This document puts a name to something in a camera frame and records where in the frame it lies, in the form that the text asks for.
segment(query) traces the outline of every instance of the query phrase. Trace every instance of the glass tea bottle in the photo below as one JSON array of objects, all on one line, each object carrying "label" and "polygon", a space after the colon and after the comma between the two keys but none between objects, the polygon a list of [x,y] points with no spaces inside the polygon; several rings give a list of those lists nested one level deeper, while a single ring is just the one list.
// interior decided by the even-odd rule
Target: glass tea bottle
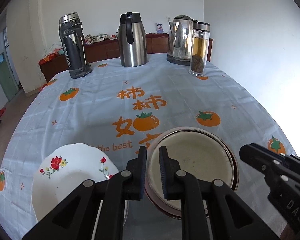
[{"label": "glass tea bottle", "polygon": [[207,62],[210,24],[204,22],[193,23],[193,42],[190,59],[189,73],[201,77],[203,76],[204,67]]}]

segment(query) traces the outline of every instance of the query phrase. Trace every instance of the stainless steel carafe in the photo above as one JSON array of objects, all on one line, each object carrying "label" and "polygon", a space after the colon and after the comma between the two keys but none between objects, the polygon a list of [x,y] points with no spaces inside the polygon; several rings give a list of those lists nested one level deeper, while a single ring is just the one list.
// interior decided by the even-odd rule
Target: stainless steel carafe
[{"label": "stainless steel carafe", "polygon": [[66,56],[71,78],[84,77],[90,72],[90,63],[84,52],[84,36],[79,15],[70,13],[59,19],[59,37]]},{"label": "stainless steel carafe", "polygon": [[139,13],[127,12],[120,16],[118,42],[122,66],[147,63],[146,33]]},{"label": "stainless steel carafe", "polygon": [[196,20],[186,15],[178,15],[169,22],[167,60],[179,65],[190,65],[193,23]]}]

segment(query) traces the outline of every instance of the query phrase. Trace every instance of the green door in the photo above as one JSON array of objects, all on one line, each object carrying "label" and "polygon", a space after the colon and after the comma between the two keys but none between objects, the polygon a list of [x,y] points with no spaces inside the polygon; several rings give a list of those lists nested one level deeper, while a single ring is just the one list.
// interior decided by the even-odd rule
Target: green door
[{"label": "green door", "polygon": [[6,60],[0,63],[0,84],[7,99],[10,101],[18,92],[18,89],[14,84],[13,77],[11,76]]}]

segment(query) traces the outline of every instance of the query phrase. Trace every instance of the kettle spout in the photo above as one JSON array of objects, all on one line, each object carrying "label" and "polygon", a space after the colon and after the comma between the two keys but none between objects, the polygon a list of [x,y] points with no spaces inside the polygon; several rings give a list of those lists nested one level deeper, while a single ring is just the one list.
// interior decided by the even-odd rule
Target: kettle spout
[{"label": "kettle spout", "polygon": [[178,29],[179,22],[169,22],[171,34],[174,35]]}]

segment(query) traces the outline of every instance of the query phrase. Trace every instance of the gray tablecloth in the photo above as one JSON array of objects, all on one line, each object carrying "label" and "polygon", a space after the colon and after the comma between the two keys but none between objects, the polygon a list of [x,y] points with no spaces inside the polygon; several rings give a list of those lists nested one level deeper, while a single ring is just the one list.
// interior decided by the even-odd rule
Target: gray tablecloth
[{"label": "gray tablecloth", "polygon": [[[13,240],[37,223],[31,205],[33,174],[55,149],[79,142],[99,147],[123,170],[140,144],[179,126],[205,129],[229,145],[239,163],[238,195],[277,234],[282,231],[285,222],[267,200],[264,176],[238,155],[241,146],[252,142],[295,154],[277,123],[242,86],[209,62],[207,78],[199,79],[188,67],[167,62],[166,54],[148,57],[146,65],[135,68],[122,67],[119,58],[93,63],[93,72],[79,79],[64,71],[33,101],[1,166],[5,186],[0,191],[0,223]],[[137,115],[145,114],[157,122],[140,121]],[[203,124],[214,126],[199,123],[199,114],[209,122]],[[162,214],[145,196],[130,202],[123,238],[181,239],[181,222]]]}]

